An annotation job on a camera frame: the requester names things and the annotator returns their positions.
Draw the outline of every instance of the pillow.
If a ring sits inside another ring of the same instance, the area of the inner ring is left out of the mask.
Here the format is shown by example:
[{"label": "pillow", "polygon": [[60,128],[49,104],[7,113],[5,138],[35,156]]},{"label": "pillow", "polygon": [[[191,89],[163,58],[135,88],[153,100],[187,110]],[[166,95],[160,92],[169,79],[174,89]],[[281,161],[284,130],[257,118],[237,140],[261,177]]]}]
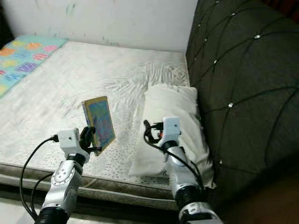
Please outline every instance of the pillow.
[{"label": "pillow", "polygon": [[[197,90],[192,87],[157,84],[145,92],[145,105],[140,124],[137,152],[129,175],[166,177],[164,155],[158,149],[147,145],[143,140],[146,119],[151,125],[161,122],[163,117],[180,118],[179,145],[183,146],[190,160],[196,163],[202,175],[204,186],[214,188],[214,171],[209,160],[209,148],[204,141],[202,126],[196,119]],[[158,131],[152,130],[157,138]]]}]

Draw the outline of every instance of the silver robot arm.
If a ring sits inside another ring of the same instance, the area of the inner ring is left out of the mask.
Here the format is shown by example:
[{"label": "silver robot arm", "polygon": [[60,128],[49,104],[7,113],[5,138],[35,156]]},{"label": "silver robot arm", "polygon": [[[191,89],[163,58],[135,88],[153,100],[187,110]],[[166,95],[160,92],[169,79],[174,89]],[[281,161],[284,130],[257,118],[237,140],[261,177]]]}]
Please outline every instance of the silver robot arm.
[{"label": "silver robot arm", "polygon": [[[187,164],[187,158],[183,147],[179,147],[178,137],[181,134],[178,117],[166,117],[163,123],[157,123],[161,131],[159,147],[168,151]],[[170,178],[172,195],[179,209],[179,220],[181,224],[222,224],[217,214],[204,202],[203,189],[200,188],[197,178],[183,163],[176,158],[165,154],[166,171]]]},{"label": "silver robot arm", "polygon": [[100,148],[89,148],[94,128],[66,129],[58,133],[61,149],[65,154],[51,178],[51,187],[42,205],[35,224],[65,224],[77,204],[78,188],[81,186],[83,165],[88,163],[90,152]]}]

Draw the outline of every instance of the dark gray headboard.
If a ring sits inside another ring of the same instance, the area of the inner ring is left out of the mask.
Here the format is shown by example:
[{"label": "dark gray headboard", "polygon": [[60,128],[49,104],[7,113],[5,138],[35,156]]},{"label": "dark gray headboard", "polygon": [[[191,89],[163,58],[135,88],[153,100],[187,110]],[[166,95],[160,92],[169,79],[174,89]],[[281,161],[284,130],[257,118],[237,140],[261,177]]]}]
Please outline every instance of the dark gray headboard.
[{"label": "dark gray headboard", "polygon": [[299,26],[257,0],[199,0],[186,57],[216,206],[299,151]]}]

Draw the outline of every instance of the patterned blanket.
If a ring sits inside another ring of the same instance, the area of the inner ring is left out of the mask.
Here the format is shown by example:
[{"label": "patterned blanket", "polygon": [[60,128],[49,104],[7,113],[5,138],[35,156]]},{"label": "patterned blanket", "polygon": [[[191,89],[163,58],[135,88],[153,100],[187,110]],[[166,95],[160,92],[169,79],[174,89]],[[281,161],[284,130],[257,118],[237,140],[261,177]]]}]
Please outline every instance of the patterned blanket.
[{"label": "patterned blanket", "polygon": [[0,50],[0,98],[32,72],[66,39],[22,35]]}]

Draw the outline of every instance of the mattress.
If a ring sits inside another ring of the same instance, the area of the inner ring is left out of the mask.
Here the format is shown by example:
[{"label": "mattress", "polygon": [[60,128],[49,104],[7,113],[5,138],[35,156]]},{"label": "mattress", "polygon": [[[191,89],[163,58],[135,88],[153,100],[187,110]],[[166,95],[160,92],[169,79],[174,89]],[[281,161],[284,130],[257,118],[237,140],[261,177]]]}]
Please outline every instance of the mattress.
[{"label": "mattress", "polygon": [[[189,86],[183,53],[67,42],[0,99],[0,183],[18,186],[33,149],[63,128],[81,131],[81,102],[107,96],[116,139],[84,165],[79,195],[175,209],[167,178],[128,176],[141,137],[143,93],[158,83]],[[59,143],[44,144],[28,164],[24,186],[33,188],[64,159]]]}]

